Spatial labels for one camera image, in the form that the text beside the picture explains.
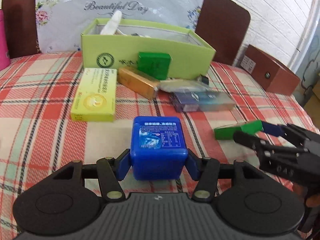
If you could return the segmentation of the person right hand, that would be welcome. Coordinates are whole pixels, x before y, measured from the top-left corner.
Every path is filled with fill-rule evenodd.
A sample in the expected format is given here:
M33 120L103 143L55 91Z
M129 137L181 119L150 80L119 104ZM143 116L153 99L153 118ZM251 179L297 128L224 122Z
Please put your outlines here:
M313 208L320 206L320 194L314 194L305 201L307 207Z

